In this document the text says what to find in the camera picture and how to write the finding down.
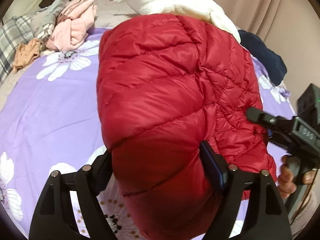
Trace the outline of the right hand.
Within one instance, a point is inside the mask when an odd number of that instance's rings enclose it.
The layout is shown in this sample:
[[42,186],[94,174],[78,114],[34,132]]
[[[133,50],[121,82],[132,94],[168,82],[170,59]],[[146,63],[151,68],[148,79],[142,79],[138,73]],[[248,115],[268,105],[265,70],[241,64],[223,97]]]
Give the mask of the right hand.
[[[283,162],[283,164],[280,167],[280,175],[278,177],[278,190],[282,199],[287,199],[297,189],[296,184],[293,182],[293,179],[294,179],[293,173],[287,166],[287,159],[289,157],[290,157],[289,155],[284,155],[281,158],[281,161]],[[303,179],[302,179],[303,184],[305,185],[312,184],[315,178],[315,175],[316,175],[316,171],[314,170],[306,172],[303,175]]]

